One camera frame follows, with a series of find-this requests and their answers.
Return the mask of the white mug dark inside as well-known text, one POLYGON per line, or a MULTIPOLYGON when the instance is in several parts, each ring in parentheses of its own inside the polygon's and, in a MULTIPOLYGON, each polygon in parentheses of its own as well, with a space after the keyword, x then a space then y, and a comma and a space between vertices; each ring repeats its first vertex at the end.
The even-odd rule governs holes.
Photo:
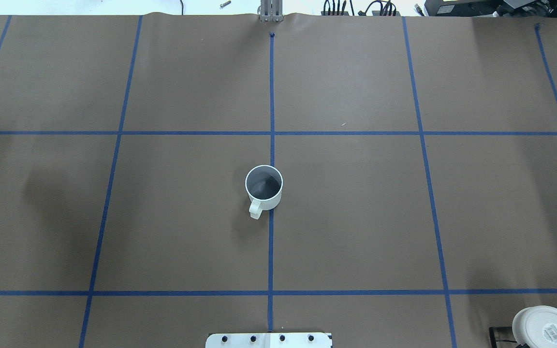
POLYGON ((252 168, 245 177, 250 217, 259 219, 264 211, 276 208, 280 203, 283 187, 283 176, 276 167, 258 165, 252 168))

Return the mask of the brown paper mat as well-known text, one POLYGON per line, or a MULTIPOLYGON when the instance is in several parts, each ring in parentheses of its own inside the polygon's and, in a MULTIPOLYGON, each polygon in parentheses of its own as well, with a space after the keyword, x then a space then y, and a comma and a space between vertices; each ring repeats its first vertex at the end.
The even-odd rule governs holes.
POLYGON ((0 348, 486 348, 534 305, 557 19, 0 16, 0 348))

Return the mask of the white pitcher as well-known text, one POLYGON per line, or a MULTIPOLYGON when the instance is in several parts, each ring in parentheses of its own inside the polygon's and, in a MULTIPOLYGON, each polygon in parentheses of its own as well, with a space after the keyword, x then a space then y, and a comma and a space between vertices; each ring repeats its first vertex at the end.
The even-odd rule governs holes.
POLYGON ((520 310, 513 318, 512 333, 519 345, 557 348, 557 308, 538 305, 520 310))

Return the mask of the aluminium frame post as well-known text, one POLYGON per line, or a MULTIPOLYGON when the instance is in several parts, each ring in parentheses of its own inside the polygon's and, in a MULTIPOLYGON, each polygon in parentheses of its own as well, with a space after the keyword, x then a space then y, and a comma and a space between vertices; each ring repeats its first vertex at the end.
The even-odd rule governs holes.
POLYGON ((283 0, 261 0, 258 14, 261 22, 283 22, 283 0))

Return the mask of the white pedestal column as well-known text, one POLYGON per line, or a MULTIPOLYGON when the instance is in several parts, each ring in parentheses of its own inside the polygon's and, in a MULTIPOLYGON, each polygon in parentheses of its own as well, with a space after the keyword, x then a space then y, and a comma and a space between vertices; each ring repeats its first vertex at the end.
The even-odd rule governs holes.
POLYGON ((208 336, 206 348, 332 348, 331 333, 217 333, 208 336))

